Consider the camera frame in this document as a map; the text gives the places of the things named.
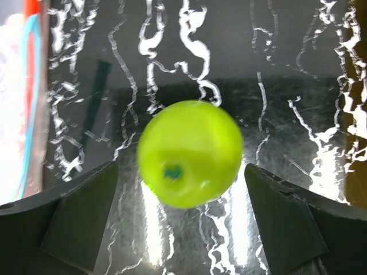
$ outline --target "marble countertop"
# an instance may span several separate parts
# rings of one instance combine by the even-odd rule
[[[367,56],[353,3],[51,1],[46,188],[112,159],[120,167],[95,275],[270,274],[247,163],[366,206],[356,179],[367,159]],[[199,98],[241,127],[243,165],[217,201],[172,209],[142,183],[136,145],[161,109]]]

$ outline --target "green ball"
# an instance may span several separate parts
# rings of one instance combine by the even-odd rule
[[[187,100],[148,123],[138,145],[138,165],[162,202],[188,209],[216,200],[231,186],[242,154],[241,131],[229,114]]]

